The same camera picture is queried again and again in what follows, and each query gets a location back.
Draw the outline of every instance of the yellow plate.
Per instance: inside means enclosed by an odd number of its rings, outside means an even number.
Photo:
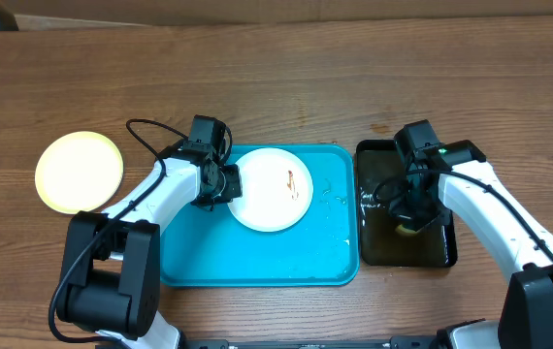
[[[75,132],[54,141],[35,170],[35,186],[50,208],[73,214],[93,210],[114,194],[123,177],[123,159],[108,138]]]

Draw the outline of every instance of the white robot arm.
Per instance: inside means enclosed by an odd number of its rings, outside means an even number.
[[[168,128],[149,120],[131,121]],[[59,340],[116,338],[132,348],[178,347],[179,331],[157,312],[160,235],[185,205],[213,207],[242,194],[238,167],[225,165],[231,132],[224,123],[197,115],[190,136],[180,144],[158,154],[153,171],[119,203],[102,213],[79,212],[72,218],[61,282],[50,303],[50,330]],[[109,258],[123,261],[121,273],[93,268],[93,259]],[[54,310],[62,321],[101,336],[64,336],[54,325]]]
[[[491,185],[518,210],[553,252],[553,235],[509,194],[495,175],[492,165],[472,160],[454,165],[452,170]],[[485,189],[459,177],[441,174],[439,199],[469,226],[497,262],[507,282],[515,272],[522,271],[528,264],[535,264],[540,268],[552,265],[552,261],[529,237],[507,207]]]
[[[399,194],[387,202],[379,189],[392,179],[380,183],[375,199],[415,232],[444,224],[453,211],[509,283],[500,321],[450,328],[439,342],[452,349],[553,348],[553,235],[509,194],[471,142],[440,143],[424,120],[406,125],[395,144],[407,184],[394,186]]]

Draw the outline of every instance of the dark liquid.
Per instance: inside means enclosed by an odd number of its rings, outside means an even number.
[[[453,226],[430,226],[416,235],[395,232],[400,224],[372,199],[375,187],[404,173],[396,150],[357,152],[361,254],[372,266],[451,267],[457,259]]]

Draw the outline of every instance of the blue tray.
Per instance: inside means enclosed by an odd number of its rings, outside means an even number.
[[[305,216],[276,233],[251,230],[227,205],[185,206],[162,235],[160,279],[174,287],[341,286],[359,269],[354,167],[333,144],[234,145],[229,163],[277,147],[298,156],[313,181]]]

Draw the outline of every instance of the food residue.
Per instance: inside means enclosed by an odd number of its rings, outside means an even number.
[[[291,171],[289,172],[289,182],[287,182],[287,188],[292,192],[292,200],[298,200],[300,193],[296,191],[296,183],[294,182],[294,174]]]

